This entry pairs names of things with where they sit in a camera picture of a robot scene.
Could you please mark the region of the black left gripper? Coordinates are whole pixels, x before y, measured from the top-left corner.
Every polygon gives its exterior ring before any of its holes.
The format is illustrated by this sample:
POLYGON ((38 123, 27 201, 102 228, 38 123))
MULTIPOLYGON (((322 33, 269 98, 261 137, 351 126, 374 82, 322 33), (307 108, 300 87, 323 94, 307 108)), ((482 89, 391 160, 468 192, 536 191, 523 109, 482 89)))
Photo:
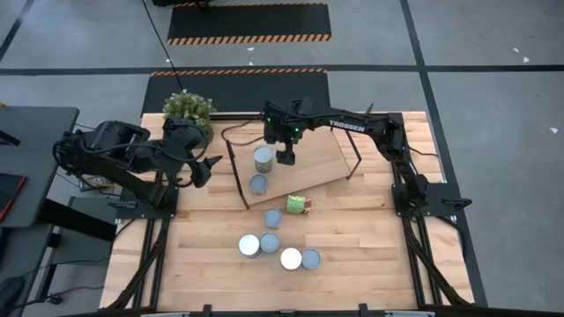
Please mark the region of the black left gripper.
MULTIPOLYGON (((162 153, 180 162, 197 161, 206 153, 208 137, 196 124, 185 118, 169 116, 163 125, 162 153)), ((222 155, 204 158, 193 168, 193 185, 202 188, 211 178, 211 169, 223 159, 222 155)))

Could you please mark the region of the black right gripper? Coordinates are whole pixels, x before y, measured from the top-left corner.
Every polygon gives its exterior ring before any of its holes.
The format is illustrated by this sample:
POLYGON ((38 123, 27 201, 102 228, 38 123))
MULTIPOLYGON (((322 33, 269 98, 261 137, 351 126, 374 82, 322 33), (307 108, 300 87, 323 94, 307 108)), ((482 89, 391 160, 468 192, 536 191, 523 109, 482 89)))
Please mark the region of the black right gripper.
POLYGON ((276 151, 277 162, 286 166, 295 164, 293 144, 297 144, 309 128, 311 99, 293 100, 289 106, 266 101, 263 108, 264 141, 268 145, 285 143, 283 151, 276 151))

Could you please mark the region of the can with yellow-orange label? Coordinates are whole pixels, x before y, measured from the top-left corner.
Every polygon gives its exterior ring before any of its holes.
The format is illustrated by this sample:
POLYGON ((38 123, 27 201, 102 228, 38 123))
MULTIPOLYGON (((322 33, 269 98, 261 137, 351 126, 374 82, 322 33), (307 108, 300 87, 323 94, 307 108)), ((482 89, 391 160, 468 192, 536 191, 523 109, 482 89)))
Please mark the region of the can with yellow-orange label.
POLYGON ((255 169, 259 173, 269 173, 273 168, 273 150, 268 146, 256 147, 253 153, 255 169))

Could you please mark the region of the grey-lid tin can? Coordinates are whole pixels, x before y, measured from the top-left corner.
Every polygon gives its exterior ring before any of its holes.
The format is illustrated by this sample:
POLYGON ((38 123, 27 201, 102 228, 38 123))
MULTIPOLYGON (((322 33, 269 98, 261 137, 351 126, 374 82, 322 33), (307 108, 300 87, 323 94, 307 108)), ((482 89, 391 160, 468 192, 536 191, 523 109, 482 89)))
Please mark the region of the grey-lid tin can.
POLYGON ((249 181, 249 188, 253 195, 264 195, 268 189, 268 180, 261 174, 256 174, 249 181))
POLYGON ((320 253, 314 248, 305 249, 301 253, 301 266, 305 269, 317 269, 321 260, 320 253))
POLYGON ((275 253, 280 245, 279 237, 276 233, 267 232, 260 239, 260 248, 265 253, 275 253))

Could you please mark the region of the can with green label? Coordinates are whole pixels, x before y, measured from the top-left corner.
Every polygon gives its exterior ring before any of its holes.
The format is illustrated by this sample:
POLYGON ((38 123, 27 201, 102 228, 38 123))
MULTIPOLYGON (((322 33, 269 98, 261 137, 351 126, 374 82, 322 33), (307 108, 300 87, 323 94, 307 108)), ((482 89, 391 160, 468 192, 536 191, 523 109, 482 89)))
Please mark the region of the can with green label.
POLYGON ((286 200, 286 211, 292 214, 308 214, 313 200, 301 195, 289 195, 286 200))

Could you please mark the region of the can with multicolour tomatoes label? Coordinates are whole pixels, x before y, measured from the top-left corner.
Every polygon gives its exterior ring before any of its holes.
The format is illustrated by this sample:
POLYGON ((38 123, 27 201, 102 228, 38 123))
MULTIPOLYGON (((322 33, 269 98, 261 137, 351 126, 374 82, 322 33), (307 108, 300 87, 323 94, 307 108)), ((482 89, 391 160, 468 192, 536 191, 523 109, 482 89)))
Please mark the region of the can with multicolour tomatoes label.
POLYGON ((278 229, 282 220, 282 213, 277 209, 269 209, 263 214, 264 225, 270 229, 278 229))

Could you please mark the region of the silver-lid can blue label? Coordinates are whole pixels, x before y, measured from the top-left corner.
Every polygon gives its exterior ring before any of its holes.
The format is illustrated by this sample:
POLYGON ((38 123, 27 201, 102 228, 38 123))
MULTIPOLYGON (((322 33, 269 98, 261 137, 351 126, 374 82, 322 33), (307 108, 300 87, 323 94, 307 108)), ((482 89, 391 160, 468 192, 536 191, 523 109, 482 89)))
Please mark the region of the silver-lid can blue label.
POLYGON ((245 234, 241 236, 238 248, 241 254, 248 258, 255 258, 260 254, 260 240, 254 234, 245 234))

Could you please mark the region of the white-lid can orange label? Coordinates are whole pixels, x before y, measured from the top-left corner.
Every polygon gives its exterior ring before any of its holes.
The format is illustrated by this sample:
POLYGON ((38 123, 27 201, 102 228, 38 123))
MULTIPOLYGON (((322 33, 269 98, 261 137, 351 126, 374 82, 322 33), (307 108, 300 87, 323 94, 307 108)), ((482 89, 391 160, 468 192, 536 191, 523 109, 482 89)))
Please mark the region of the white-lid can orange label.
POLYGON ((281 252, 279 259, 282 267, 286 270, 296 270, 302 263, 301 252, 293 247, 284 249, 281 252))

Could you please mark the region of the black mat with hazard stripes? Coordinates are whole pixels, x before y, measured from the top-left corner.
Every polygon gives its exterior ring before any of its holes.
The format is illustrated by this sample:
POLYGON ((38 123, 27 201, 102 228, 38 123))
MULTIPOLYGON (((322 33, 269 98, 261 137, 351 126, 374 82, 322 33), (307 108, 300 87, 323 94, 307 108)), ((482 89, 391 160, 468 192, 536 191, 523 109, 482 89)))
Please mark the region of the black mat with hazard stripes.
POLYGON ((157 71, 149 77, 142 113, 161 113, 181 88, 210 99, 219 112, 258 112, 267 101, 287 106, 303 97, 330 104, 323 68, 157 71))
POLYGON ((330 41, 325 3, 177 4, 167 44, 171 46, 330 41))

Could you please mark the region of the potted green plant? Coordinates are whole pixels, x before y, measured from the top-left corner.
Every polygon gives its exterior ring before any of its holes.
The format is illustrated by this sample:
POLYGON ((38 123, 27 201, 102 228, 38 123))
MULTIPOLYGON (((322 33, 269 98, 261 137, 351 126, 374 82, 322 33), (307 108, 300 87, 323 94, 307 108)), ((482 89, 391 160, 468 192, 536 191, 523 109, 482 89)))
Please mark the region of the potted green plant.
POLYGON ((203 149, 214 136, 212 128, 211 114, 216 112, 212 106, 212 99, 188 92, 186 89, 181 92, 173 92, 165 99, 163 112, 166 116, 174 115, 187 119, 197 125, 205 134, 205 139, 196 146, 203 149))

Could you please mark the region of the black power brick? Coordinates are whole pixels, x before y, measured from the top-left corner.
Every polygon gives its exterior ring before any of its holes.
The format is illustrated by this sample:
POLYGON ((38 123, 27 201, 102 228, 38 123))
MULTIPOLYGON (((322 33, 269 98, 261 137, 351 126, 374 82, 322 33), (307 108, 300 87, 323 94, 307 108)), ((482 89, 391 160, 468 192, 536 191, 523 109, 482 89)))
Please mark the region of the black power brick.
POLYGON ((81 176, 78 179, 78 187, 81 192, 114 188, 113 182, 101 176, 81 176))

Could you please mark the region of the black desk foot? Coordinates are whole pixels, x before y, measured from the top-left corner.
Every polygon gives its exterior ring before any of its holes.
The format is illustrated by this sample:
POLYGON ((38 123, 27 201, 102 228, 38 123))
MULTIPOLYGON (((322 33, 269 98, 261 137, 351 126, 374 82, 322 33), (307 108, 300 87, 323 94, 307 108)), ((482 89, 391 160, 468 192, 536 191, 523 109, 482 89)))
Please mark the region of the black desk foot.
POLYGON ((115 238, 116 225, 86 215, 50 199, 44 200, 37 220, 100 240, 113 241, 115 238))

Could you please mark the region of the black desk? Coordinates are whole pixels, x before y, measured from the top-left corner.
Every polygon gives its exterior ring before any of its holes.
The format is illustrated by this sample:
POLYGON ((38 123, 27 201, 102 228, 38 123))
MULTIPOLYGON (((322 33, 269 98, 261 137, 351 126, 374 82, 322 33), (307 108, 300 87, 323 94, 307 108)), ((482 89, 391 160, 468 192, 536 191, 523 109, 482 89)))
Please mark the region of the black desk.
POLYGON ((36 222, 57 169, 52 147, 73 130, 78 114, 75 107, 0 107, 0 131, 20 141, 18 146, 0 145, 0 173, 26 177, 0 227, 36 222))

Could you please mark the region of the red-edged tablet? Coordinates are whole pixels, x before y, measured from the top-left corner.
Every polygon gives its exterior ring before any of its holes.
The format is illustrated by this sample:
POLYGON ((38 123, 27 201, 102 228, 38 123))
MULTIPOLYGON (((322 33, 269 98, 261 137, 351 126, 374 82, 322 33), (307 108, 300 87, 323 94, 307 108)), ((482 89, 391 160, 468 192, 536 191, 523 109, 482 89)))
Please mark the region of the red-edged tablet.
POLYGON ((25 183, 26 177, 23 175, 0 173, 0 223, 9 213, 25 183))

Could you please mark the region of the wooden shelf with black frame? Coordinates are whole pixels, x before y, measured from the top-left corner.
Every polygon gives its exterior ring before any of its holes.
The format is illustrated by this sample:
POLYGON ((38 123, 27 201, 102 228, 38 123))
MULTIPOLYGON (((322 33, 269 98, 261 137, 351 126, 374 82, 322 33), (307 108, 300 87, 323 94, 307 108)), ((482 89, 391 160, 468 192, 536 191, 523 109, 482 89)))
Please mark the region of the wooden shelf with black frame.
POLYGON ((273 160, 272 170, 263 175, 266 179, 265 190, 254 191, 251 189, 251 179, 259 174, 255 167, 254 151, 264 142, 241 147, 228 142, 227 153, 244 207, 250 209, 275 198, 298 194, 332 181, 350 179, 357 167, 347 163, 343 144, 357 148, 347 131, 327 127, 314 132, 306 131, 293 147, 295 164, 287 166, 273 160))

